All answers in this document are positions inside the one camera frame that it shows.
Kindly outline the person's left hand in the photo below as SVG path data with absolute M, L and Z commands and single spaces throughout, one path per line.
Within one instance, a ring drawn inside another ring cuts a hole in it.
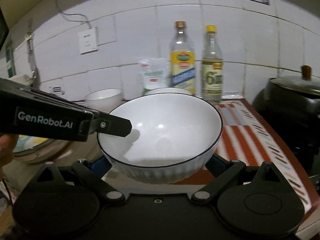
M 12 162 L 14 158 L 13 150 L 16 147 L 19 135 L 5 134 L 0 137 L 0 180 L 4 177 L 3 166 Z

